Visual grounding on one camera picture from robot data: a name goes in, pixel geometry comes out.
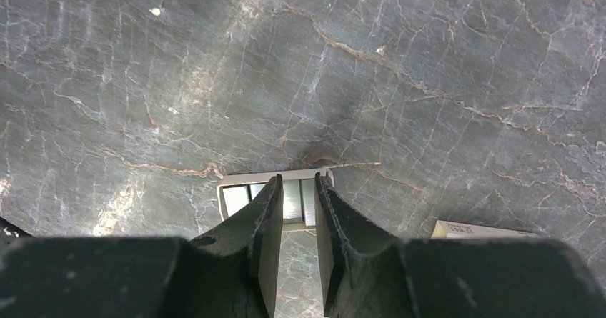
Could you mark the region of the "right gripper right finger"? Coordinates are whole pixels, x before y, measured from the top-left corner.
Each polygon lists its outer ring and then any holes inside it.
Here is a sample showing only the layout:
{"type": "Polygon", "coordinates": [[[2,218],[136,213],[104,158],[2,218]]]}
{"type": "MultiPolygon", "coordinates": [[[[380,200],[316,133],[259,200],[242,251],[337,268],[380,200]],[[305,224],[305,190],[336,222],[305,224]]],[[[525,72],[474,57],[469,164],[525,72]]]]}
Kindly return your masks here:
{"type": "Polygon", "coordinates": [[[603,317],[577,252],[555,239],[400,239],[317,174],[326,317],[603,317]]]}

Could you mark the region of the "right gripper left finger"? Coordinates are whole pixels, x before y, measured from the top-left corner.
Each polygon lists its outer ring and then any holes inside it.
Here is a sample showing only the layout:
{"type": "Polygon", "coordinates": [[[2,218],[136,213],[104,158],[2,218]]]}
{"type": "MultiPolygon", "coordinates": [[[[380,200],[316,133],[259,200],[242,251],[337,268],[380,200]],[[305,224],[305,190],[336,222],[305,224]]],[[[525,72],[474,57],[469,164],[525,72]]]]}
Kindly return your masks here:
{"type": "Polygon", "coordinates": [[[33,237],[1,221],[3,317],[272,317],[283,181],[181,237],[33,237]]]}

